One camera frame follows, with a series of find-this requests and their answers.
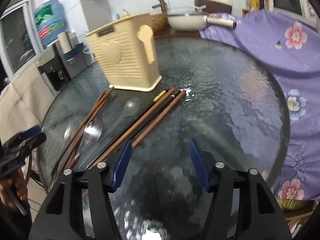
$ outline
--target microwave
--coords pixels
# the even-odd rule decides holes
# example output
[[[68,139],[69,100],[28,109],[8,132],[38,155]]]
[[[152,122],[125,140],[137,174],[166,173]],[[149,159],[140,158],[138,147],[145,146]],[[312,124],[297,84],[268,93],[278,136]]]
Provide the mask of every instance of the microwave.
[[[308,0],[272,0],[269,10],[288,15],[318,29],[319,18]]]

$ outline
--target purple floral cloth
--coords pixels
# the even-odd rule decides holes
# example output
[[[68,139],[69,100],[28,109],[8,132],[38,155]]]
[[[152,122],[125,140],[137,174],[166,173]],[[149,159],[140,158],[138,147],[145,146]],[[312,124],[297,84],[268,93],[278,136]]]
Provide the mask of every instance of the purple floral cloth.
[[[251,11],[232,30],[209,26],[202,38],[222,41],[255,57],[273,73],[287,100],[291,135],[276,198],[320,196],[320,35],[290,17]]]

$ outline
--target spoon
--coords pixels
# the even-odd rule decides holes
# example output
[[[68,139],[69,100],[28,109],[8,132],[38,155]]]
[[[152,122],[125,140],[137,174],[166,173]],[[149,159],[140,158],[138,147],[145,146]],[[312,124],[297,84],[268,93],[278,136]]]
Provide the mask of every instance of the spoon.
[[[107,130],[106,135],[111,133],[113,129],[121,122],[123,118],[127,118],[135,115],[140,108],[140,98],[131,98],[129,99],[123,109],[121,116],[115,121],[115,123]]]
[[[79,157],[82,155],[82,153],[84,152],[84,150],[92,143],[98,141],[98,139],[100,138],[102,133],[102,124],[95,120],[90,121],[84,128],[84,132],[83,132],[83,138],[81,140],[79,149],[81,149],[80,147],[82,146],[82,143],[84,142],[84,149],[80,152],[78,151],[75,158],[70,162],[70,165],[76,165],[76,163],[79,160]],[[71,124],[68,125],[65,133],[64,133],[64,141],[67,143],[70,138],[72,136],[72,126]],[[57,177],[57,172],[58,169],[56,170],[55,174],[52,176],[50,183],[49,183],[49,190],[51,190],[51,188],[53,187],[53,184],[56,180]]]
[[[83,138],[81,140],[79,149],[81,149],[82,143],[84,143],[84,148],[82,149],[82,151],[77,152],[75,158],[70,163],[70,166],[73,165],[70,169],[72,169],[74,167],[74,165],[76,165],[78,159],[80,158],[80,156],[82,155],[84,150],[90,144],[93,144],[99,140],[101,133],[102,133],[102,124],[101,124],[101,122],[97,121],[96,119],[90,121],[85,126],[84,131],[83,131]]]
[[[64,142],[67,143],[68,141],[70,141],[71,136],[72,136],[72,126],[71,124],[69,124],[66,131],[64,132]]]

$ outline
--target cable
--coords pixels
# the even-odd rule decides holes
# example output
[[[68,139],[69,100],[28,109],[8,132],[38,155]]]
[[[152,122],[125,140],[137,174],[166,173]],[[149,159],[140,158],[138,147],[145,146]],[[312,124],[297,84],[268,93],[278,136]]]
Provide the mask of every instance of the cable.
[[[36,182],[36,184],[38,184],[40,187],[43,188],[43,185],[42,185],[40,182],[38,182],[38,181],[36,181],[36,180],[34,180],[34,182]]]
[[[34,211],[37,211],[37,212],[39,212],[39,210],[36,210],[36,209],[34,209],[34,208],[32,208],[32,207],[30,207],[31,209],[33,209]]]
[[[36,202],[36,201],[34,201],[34,200],[30,199],[30,198],[28,198],[28,200],[33,202],[33,203],[35,203],[35,204],[37,204],[37,205],[39,205],[39,206],[41,206],[38,202]]]

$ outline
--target person's hand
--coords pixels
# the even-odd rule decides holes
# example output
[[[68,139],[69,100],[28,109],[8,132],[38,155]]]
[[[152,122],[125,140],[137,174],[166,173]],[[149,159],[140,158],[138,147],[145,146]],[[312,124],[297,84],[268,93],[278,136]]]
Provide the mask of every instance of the person's hand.
[[[17,188],[17,196],[22,200],[25,201],[28,198],[28,189],[27,183],[23,177],[23,172],[21,168],[17,169],[18,178],[15,181],[15,186]],[[1,202],[8,208],[13,210],[18,210],[17,206],[15,205],[14,201],[8,195],[6,189],[10,188],[12,185],[11,178],[0,179],[0,198]]]

